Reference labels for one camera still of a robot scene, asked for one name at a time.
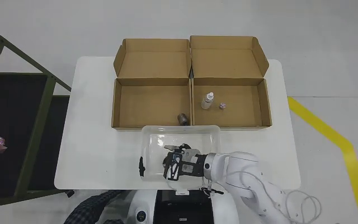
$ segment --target box flap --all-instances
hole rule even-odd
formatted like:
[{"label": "box flap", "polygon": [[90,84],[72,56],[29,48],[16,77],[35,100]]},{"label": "box flap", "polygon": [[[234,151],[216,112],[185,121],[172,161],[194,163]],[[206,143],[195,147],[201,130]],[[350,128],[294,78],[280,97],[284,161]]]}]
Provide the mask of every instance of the box flap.
[{"label": "box flap", "polygon": [[191,36],[195,78],[262,78],[269,63],[253,36]]},{"label": "box flap", "polygon": [[190,67],[185,39],[125,39],[114,61],[119,79],[188,78]]}]

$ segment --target black panel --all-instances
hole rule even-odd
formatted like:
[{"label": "black panel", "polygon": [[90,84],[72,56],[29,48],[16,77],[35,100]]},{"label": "black panel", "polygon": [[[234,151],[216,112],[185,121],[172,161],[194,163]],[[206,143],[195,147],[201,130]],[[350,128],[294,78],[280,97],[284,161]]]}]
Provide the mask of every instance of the black panel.
[{"label": "black panel", "polygon": [[7,150],[0,154],[0,197],[13,196],[37,111],[46,75],[0,75],[0,136]]},{"label": "black panel", "polygon": [[173,190],[159,190],[154,224],[214,224],[211,199],[200,190],[177,196]]},{"label": "black panel", "polygon": [[54,96],[46,119],[29,190],[55,189],[54,179],[69,96]]}]

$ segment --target open cardboard box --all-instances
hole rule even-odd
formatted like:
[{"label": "open cardboard box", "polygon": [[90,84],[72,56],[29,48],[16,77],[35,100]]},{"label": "open cardboard box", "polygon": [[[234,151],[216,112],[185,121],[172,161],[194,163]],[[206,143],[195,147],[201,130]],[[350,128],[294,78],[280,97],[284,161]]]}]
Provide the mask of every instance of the open cardboard box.
[{"label": "open cardboard box", "polygon": [[[266,81],[269,63],[251,36],[191,36],[192,124],[220,127],[272,125]],[[214,102],[201,108],[205,94]],[[226,103],[225,109],[219,104]]]},{"label": "open cardboard box", "polygon": [[113,128],[192,124],[189,40],[124,39],[114,68]]}]

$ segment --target small bottle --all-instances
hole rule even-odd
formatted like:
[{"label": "small bottle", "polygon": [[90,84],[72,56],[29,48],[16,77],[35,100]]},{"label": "small bottle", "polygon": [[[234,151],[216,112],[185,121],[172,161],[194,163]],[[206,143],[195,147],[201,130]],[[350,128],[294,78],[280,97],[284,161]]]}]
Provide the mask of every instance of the small bottle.
[{"label": "small bottle", "polygon": [[208,109],[214,101],[214,93],[210,92],[205,95],[201,102],[201,108],[204,110]]}]

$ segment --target transparent plastic tray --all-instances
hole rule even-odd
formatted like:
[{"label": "transparent plastic tray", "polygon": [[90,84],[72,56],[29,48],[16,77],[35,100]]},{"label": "transparent plastic tray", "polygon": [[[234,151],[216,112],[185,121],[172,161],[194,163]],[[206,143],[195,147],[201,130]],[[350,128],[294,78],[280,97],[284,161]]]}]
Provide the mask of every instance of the transparent plastic tray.
[{"label": "transparent plastic tray", "polygon": [[[216,125],[203,126],[145,126],[142,129],[142,157],[145,181],[166,181],[163,177],[164,158],[169,150],[165,145],[180,146],[183,143],[198,149],[201,154],[220,152],[220,128]],[[180,176],[177,182],[201,183],[201,178]]]}]

